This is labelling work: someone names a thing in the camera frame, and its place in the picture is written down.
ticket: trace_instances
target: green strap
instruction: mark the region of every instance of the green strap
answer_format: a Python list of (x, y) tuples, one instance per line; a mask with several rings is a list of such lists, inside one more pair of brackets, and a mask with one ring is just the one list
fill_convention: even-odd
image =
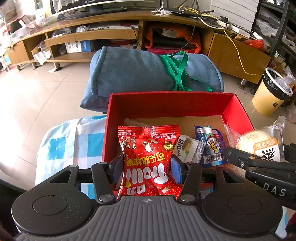
[[(183, 55), (182, 61), (178, 60), (177, 58), (174, 58), (174, 56), (177, 54)], [(185, 51), (180, 51), (172, 55), (167, 54), (158, 56), (162, 61), (165, 69), (167, 70), (169, 76), (174, 80), (175, 84), (172, 88), (172, 91), (192, 91), (192, 89), (186, 87), (187, 73), (184, 71), (184, 69), (188, 61), (188, 55), (185, 53)], [(207, 83), (201, 81), (200, 79), (191, 79), (204, 83), (207, 87), (207, 91), (213, 92), (212, 88)]]

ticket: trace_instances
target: cabinet door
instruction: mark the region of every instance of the cabinet door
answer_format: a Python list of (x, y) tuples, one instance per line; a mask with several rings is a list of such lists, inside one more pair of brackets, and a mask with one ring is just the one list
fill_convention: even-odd
[(12, 64), (30, 60), (23, 41), (8, 47), (6, 51)]
[[(250, 74), (263, 74), (270, 57), (265, 53), (233, 40), (246, 72)], [(224, 35), (215, 33), (208, 57), (213, 61), (220, 72), (234, 75), (257, 84), (260, 75), (249, 75), (244, 72), (239, 61), (237, 50), (233, 43)]]

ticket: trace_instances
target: blue pillow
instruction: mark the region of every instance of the blue pillow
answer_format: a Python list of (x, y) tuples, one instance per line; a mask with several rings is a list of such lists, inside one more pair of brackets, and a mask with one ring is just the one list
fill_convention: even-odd
[[(211, 60), (202, 54), (188, 56), (187, 86), (193, 91), (207, 91), (205, 84), (192, 77), (204, 81), (213, 91), (223, 92), (221, 74)], [(148, 51), (103, 46), (94, 54), (89, 73), (80, 107), (94, 111), (107, 112), (112, 93), (171, 91), (174, 86), (159, 56)]]

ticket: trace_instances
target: blue checkered fabric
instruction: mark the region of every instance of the blue checkered fabric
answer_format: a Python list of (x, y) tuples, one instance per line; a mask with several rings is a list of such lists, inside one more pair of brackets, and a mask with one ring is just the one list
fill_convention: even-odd
[[(63, 168), (76, 164), (91, 168), (102, 161), (106, 116), (84, 117), (52, 127), (43, 137), (37, 152), (35, 185)], [(94, 199), (92, 183), (81, 185), (81, 191)]]

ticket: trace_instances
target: television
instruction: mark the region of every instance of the television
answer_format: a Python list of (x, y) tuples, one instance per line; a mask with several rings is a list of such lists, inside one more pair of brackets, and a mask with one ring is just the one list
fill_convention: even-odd
[(79, 8), (84, 8), (84, 11), (80, 14), (82, 16), (88, 17), (96, 14), (103, 14), (109, 12), (121, 12), (126, 10), (122, 7), (103, 9), (103, 4), (106, 3), (118, 3), (118, 2), (157, 2), (157, 0), (48, 0), (50, 1), (50, 11), (52, 15), (65, 13), (70, 10), (77, 10)]

